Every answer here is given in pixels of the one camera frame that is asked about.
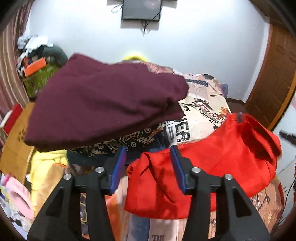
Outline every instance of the red shirt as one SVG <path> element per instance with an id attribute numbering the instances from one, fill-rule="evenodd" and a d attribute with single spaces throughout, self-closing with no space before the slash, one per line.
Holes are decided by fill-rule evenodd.
<path id="1" fill-rule="evenodd" d="M 248 197 L 264 189 L 275 177 L 277 157 L 281 154 L 279 139 L 252 116 L 231 114 L 209 137 L 178 146 L 183 157 L 208 174 L 222 177 L 230 173 Z M 129 165 L 125 210 L 148 218 L 187 218 L 191 196 L 178 188 L 170 149 L 144 152 Z M 211 211 L 215 210 L 211 194 Z"/>

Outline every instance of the curtain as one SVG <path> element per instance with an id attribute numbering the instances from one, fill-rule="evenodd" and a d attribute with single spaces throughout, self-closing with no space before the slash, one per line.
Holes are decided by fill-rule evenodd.
<path id="1" fill-rule="evenodd" d="M 17 40 L 26 29 L 33 2 L 28 0 L 18 10 L 0 36 L 0 122 L 15 104 L 20 103 L 24 108 L 29 102 L 17 74 L 16 59 L 19 57 Z"/>

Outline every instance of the white wall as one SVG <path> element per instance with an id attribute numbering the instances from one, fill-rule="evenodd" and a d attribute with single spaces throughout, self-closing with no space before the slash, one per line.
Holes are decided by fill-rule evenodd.
<path id="1" fill-rule="evenodd" d="M 164 1 L 159 25 L 145 36 L 139 21 L 121 23 L 121 11 L 111 13 L 114 0 L 36 0 L 28 29 L 68 56 L 118 62 L 135 51 L 181 72 L 209 73 L 229 85 L 228 97 L 242 100 L 262 64 L 264 19 L 248 0 L 178 0 L 166 7 L 175 3 Z"/>
<path id="2" fill-rule="evenodd" d="M 267 43 L 268 43 L 268 36 L 269 36 L 269 18 L 263 15 L 263 18 L 265 20 L 265 24 L 264 24 L 264 33 L 263 33 L 263 38 L 262 38 L 262 47 L 261 47 L 261 51 L 259 54 L 259 58 L 258 58 L 258 62 L 257 62 L 257 66 L 255 68 L 253 77 L 251 79 L 251 82 L 249 84 L 249 87 L 244 95 L 244 98 L 242 99 L 243 102 L 246 103 L 246 101 L 249 98 L 249 95 L 256 83 L 257 77 L 259 75 L 259 72 L 261 70 L 262 64 L 263 64 L 263 60 L 265 57 L 265 53 L 266 53 L 266 48 L 267 48 Z"/>
<path id="3" fill-rule="evenodd" d="M 292 100 L 292 103 L 296 103 L 296 95 Z M 296 134 L 296 109 L 292 104 L 287 108 L 284 116 L 274 129 L 273 133 L 277 136 L 279 135 L 279 131 L 283 130 L 286 133 Z M 296 161 L 296 147 L 290 144 L 288 141 L 281 139 L 281 149 L 282 156 L 278 160 L 278 166 L 276 173 L 281 180 L 285 198 L 287 196 L 287 192 L 294 181 L 294 173 L 295 173 L 295 161 Z M 289 196 L 287 198 L 286 207 L 283 213 L 283 218 L 285 218 L 289 212 L 291 211 L 294 201 L 293 201 L 293 188 L 291 189 Z"/>

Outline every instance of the floor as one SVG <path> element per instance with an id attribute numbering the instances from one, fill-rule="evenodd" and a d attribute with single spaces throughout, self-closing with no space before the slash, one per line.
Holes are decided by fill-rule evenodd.
<path id="1" fill-rule="evenodd" d="M 244 108 L 244 106 L 242 104 L 233 103 L 233 102 L 230 102 L 230 101 L 227 101 L 227 104 L 229 106 L 229 109 L 230 109 L 231 113 L 237 113 L 237 112 L 245 112 L 245 113 L 247 113 L 246 109 Z"/>

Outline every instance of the door frame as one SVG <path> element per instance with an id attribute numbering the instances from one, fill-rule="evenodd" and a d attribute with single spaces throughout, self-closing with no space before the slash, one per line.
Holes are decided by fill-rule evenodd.
<path id="1" fill-rule="evenodd" d="M 246 104 L 245 104 L 246 109 L 248 108 L 248 105 L 251 103 L 252 97 L 253 97 L 253 95 L 255 93 L 255 90 L 258 87 L 258 84 L 259 84 L 260 79 L 262 77 L 263 70 L 264 70 L 264 67 L 265 67 L 265 64 L 266 64 L 266 61 L 267 61 L 267 56 L 268 56 L 269 50 L 270 50 L 272 33 L 273 33 L 273 25 L 269 24 L 268 41 L 267 41 L 267 46 L 266 46 L 266 51 L 265 51 L 263 63 L 262 63 L 260 72 L 258 74 L 257 80 L 256 80 L 256 82 L 254 84 L 254 87 L 253 87 L 253 89 L 252 89 L 252 91 L 251 91 L 251 93 L 250 93 L 250 95 L 249 95 L 249 97 L 248 97 L 248 99 L 246 101 Z M 288 106 L 289 106 L 289 104 L 290 104 L 290 102 L 291 102 L 291 100 L 292 100 L 292 98 L 294 96 L 295 90 L 296 90 L 296 71 L 295 71 L 295 74 L 294 74 L 294 77 L 293 77 L 293 80 L 292 80 L 292 83 L 291 83 L 290 90 L 287 93 L 287 96 L 286 96 L 282 106 L 280 107 L 278 113 L 276 114 L 275 118 L 272 120 L 272 122 L 268 126 L 268 128 L 267 128 L 268 130 L 272 131 L 276 127 L 278 122 L 281 120 L 281 118 L 285 114 L 285 111 L 288 108 Z"/>
<path id="2" fill-rule="evenodd" d="M 272 122 L 268 126 L 268 128 L 267 128 L 268 130 L 272 131 L 276 127 L 278 122 L 281 120 L 283 115 L 285 114 L 285 112 L 286 112 L 292 98 L 294 97 L 295 89 L 296 89 L 296 71 L 295 71 L 295 74 L 294 74 L 294 78 L 292 80 L 290 90 L 287 93 L 287 96 L 286 96 L 281 108 L 279 109 L 279 112 L 276 114 L 275 118 L 272 120 Z"/>
<path id="3" fill-rule="evenodd" d="M 266 61 L 267 61 L 267 57 L 268 57 L 268 54 L 269 54 L 272 33 L 273 33 L 273 25 L 269 24 L 268 40 L 267 40 L 267 46 L 266 46 L 264 59 L 263 59 L 262 66 L 261 66 L 261 69 L 259 71 L 258 77 L 256 79 L 256 82 L 255 82 L 255 84 L 253 86 L 253 89 L 252 89 L 252 91 L 251 91 L 251 93 L 250 93 L 250 95 L 249 95 L 249 97 L 248 97 L 248 99 L 246 101 L 245 108 L 248 108 L 248 105 L 251 103 L 252 97 L 253 97 L 253 95 L 255 93 L 255 90 L 258 87 L 258 84 L 259 84 L 260 79 L 262 77 L 263 70 L 264 70 L 264 67 L 265 67 L 265 64 L 266 64 Z"/>

